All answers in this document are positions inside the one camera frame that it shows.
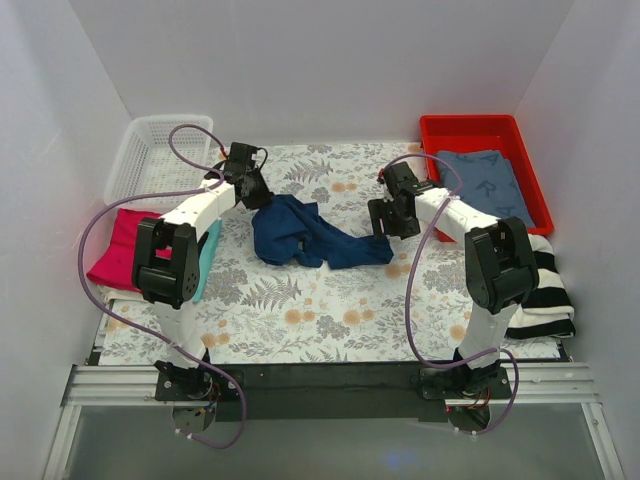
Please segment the navy blue mickey t-shirt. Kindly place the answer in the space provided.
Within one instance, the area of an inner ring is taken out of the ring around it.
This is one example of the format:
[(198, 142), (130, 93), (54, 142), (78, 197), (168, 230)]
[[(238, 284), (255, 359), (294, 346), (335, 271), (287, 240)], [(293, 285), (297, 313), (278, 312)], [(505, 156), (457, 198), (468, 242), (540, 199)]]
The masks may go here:
[(294, 196), (276, 195), (252, 218), (254, 251), (267, 264), (299, 265), (333, 270), (387, 265), (393, 251), (386, 239), (353, 237), (324, 220), (318, 204), (303, 203)]

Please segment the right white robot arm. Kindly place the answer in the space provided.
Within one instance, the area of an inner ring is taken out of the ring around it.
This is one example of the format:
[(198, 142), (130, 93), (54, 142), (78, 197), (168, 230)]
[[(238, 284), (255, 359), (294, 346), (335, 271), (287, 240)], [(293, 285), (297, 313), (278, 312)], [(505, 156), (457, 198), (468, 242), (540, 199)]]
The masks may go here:
[(456, 191), (419, 180), (404, 157), (384, 167), (378, 181), (385, 195), (368, 203), (376, 238), (428, 238), (439, 230), (464, 250), (471, 318), (450, 362), (419, 359), (422, 395), (445, 399), (489, 393), (492, 383), (507, 380), (500, 358), (510, 320), (539, 284), (525, 224), (517, 217), (499, 219), (483, 213)]

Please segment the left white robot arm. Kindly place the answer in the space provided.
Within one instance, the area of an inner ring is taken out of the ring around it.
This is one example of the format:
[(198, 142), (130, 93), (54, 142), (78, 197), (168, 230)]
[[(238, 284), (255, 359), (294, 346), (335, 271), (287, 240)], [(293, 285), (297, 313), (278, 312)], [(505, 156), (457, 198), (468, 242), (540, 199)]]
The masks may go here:
[(234, 142), (228, 157), (205, 175), (198, 192), (158, 218), (143, 218), (137, 227), (132, 283), (152, 305), (170, 357), (155, 367), (170, 385), (189, 399), (207, 397), (214, 375), (200, 365), (208, 350), (199, 338), (193, 312), (201, 280), (201, 260), (212, 257), (210, 228), (241, 203), (258, 209), (273, 193), (262, 175), (263, 149)]

